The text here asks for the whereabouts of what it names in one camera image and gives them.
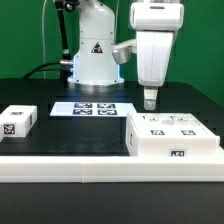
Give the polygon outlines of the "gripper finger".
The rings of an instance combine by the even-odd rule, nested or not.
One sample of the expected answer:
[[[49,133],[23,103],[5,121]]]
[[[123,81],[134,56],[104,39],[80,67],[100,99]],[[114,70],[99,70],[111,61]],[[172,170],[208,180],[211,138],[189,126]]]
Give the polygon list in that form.
[[[157,87],[144,87],[144,108],[146,110],[154,110],[156,108],[157,93]]]

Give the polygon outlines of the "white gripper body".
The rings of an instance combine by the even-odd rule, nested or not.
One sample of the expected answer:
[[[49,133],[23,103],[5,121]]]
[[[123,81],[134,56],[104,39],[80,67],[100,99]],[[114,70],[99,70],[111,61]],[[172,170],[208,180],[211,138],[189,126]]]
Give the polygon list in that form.
[[[183,18],[184,6],[180,3],[134,2],[131,5],[130,24],[136,30],[137,74],[141,85],[163,85]]]

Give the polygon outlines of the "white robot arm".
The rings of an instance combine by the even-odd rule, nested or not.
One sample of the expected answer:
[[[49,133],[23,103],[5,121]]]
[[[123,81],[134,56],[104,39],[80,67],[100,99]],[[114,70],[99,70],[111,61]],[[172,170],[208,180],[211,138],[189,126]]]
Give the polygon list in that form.
[[[69,84],[87,91],[121,85],[124,80],[119,66],[136,54],[144,108],[153,110],[183,19],[184,5],[180,0],[135,0],[130,4],[129,24],[136,37],[117,44],[113,11],[98,0],[81,0],[79,50],[71,61]]]

